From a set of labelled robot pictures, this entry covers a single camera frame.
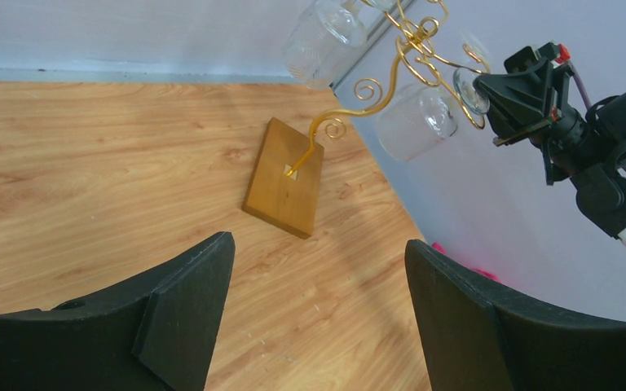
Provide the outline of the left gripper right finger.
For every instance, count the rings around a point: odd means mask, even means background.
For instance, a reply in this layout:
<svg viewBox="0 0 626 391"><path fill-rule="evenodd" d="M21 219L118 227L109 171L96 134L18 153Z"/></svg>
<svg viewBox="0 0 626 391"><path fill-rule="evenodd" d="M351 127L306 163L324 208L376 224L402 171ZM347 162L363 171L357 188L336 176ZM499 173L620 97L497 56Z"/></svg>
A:
<svg viewBox="0 0 626 391"><path fill-rule="evenodd" d="M626 390L626 322L568 310L412 239L408 287L435 390Z"/></svg>

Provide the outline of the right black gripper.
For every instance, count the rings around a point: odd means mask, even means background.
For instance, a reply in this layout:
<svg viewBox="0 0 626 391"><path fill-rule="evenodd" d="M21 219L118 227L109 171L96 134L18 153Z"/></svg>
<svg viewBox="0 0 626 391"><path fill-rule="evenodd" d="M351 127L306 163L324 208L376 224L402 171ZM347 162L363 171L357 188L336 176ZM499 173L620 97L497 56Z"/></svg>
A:
<svg viewBox="0 0 626 391"><path fill-rule="evenodd" d="M487 119L497 146L524 140L538 148L544 159L547 185L574 173L572 150L582 141L584 121L569 102L570 80L576 77L569 50L547 42L526 46L504 61L507 74L476 78L474 87L487 98Z"/></svg>

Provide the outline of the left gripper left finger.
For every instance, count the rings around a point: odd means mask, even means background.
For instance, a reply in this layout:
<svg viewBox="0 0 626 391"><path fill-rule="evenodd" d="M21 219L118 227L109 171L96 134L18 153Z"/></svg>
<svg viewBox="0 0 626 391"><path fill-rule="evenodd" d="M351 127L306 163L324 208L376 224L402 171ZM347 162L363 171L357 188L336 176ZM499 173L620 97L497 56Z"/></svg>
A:
<svg viewBox="0 0 626 391"><path fill-rule="evenodd" d="M51 310L0 314L0 390L202 390L235 252L221 231Z"/></svg>

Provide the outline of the clear ribbed wine glass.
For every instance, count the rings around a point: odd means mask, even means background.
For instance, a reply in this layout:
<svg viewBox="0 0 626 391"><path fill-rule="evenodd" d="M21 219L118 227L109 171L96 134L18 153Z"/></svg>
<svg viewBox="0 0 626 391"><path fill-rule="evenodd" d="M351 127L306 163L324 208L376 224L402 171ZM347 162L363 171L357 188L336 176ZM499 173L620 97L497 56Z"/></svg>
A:
<svg viewBox="0 0 626 391"><path fill-rule="evenodd" d="M375 122L383 149L393 159L406 162L455 135L462 116L482 119L490 101L476 90L477 75L466 68L455 69L448 84L454 94L423 84L402 87Z"/></svg>

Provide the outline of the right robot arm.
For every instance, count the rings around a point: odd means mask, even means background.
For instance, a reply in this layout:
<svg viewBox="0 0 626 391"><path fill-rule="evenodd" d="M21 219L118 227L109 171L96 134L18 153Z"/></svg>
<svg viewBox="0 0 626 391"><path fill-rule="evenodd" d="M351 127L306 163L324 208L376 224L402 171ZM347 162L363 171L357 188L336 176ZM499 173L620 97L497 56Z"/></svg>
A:
<svg viewBox="0 0 626 391"><path fill-rule="evenodd" d="M579 211L626 247L626 92L591 102L565 46L527 46L502 74L474 79L497 146L528 141L548 185L575 188Z"/></svg>

